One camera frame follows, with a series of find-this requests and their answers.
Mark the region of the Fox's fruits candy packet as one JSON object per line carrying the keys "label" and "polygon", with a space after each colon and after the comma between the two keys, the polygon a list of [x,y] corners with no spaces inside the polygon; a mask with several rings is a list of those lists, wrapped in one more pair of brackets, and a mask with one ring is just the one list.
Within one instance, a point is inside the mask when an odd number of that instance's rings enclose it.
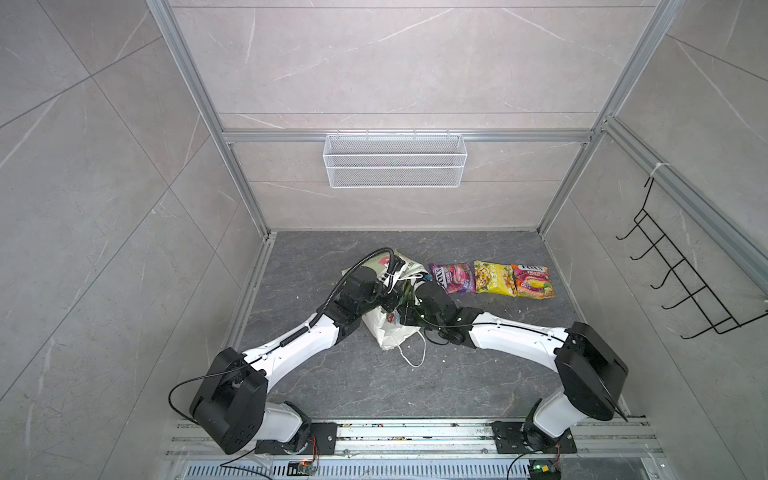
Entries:
{"label": "Fox's fruits candy packet", "polygon": [[543,300],[555,296],[547,267],[513,265],[513,276],[518,297]]}

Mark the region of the purple Fox's berries packet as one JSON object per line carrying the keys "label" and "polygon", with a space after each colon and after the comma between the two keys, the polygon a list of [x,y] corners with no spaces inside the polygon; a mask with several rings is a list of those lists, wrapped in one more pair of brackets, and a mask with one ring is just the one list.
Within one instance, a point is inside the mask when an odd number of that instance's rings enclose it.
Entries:
{"label": "purple Fox's berries packet", "polygon": [[476,292],[474,267],[470,263],[430,264],[429,271],[448,294]]}

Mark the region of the white paper gift bag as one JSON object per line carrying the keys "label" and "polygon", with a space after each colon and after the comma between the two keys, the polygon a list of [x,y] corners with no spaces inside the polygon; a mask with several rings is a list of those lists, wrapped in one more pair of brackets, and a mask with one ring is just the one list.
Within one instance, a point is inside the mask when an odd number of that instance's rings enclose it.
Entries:
{"label": "white paper gift bag", "polygon": [[[394,254],[407,262],[407,267],[401,272],[399,281],[407,281],[408,289],[406,295],[410,294],[415,297],[416,287],[428,280],[430,275],[422,264],[409,259],[398,250],[395,250]],[[377,278],[382,282],[384,271],[388,263],[388,257],[388,252],[382,252],[365,263],[365,266],[371,268],[377,274]],[[393,312],[385,312],[382,309],[375,307],[373,310],[362,316],[362,322],[373,335],[382,350],[389,351],[396,349],[403,360],[412,368],[419,368],[424,363],[427,349],[426,337],[421,332],[420,327],[409,327],[399,323],[398,308]],[[417,363],[413,363],[409,360],[402,349],[402,344],[413,335],[418,335],[423,343],[421,359]]]}

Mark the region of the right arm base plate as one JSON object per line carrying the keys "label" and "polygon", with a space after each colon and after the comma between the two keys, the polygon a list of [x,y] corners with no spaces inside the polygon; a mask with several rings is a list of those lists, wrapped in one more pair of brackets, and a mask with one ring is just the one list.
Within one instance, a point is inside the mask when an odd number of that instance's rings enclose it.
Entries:
{"label": "right arm base plate", "polygon": [[576,454],[577,447],[569,430],[551,438],[533,425],[521,421],[494,421],[489,424],[499,454]]}

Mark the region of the yellow green snack packet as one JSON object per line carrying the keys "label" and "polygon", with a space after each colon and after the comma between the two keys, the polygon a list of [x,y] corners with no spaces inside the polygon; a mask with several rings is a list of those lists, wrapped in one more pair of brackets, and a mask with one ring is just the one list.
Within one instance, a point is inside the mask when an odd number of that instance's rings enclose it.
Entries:
{"label": "yellow green snack packet", "polygon": [[511,264],[474,262],[475,292],[517,296],[514,267]]}

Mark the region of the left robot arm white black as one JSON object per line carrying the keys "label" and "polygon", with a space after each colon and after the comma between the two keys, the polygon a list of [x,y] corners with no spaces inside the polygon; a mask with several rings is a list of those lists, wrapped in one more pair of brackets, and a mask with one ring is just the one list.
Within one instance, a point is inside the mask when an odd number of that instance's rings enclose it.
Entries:
{"label": "left robot arm white black", "polygon": [[311,419],[290,402],[267,401],[270,389],[314,355],[354,333],[363,316],[394,292],[406,261],[390,247],[379,248],[345,271],[307,320],[255,348],[220,351],[206,374],[177,384],[199,382],[188,411],[168,403],[182,418],[202,427],[227,455],[251,441],[272,442],[298,453],[310,439]]}

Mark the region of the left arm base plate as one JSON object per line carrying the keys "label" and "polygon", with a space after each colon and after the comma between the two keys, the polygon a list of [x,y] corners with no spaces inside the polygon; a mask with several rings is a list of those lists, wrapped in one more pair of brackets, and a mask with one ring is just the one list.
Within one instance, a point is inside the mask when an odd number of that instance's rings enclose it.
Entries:
{"label": "left arm base plate", "polygon": [[286,443],[274,440],[258,440],[257,454],[271,455],[333,455],[337,442],[338,424],[333,422],[312,423],[302,426]]}

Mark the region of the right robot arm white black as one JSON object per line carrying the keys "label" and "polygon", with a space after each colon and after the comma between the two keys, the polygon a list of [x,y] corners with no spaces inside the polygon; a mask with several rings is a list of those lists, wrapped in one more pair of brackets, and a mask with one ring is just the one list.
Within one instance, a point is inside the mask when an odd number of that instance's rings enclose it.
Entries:
{"label": "right robot arm white black", "polygon": [[431,330],[450,344],[493,350],[544,366],[561,386],[538,400],[521,426],[527,448],[545,451],[583,420],[625,418],[619,406],[628,367],[590,325],[550,328],[507,320],[473,307],[459,307],[434,281],[402,289],[400,322]]}

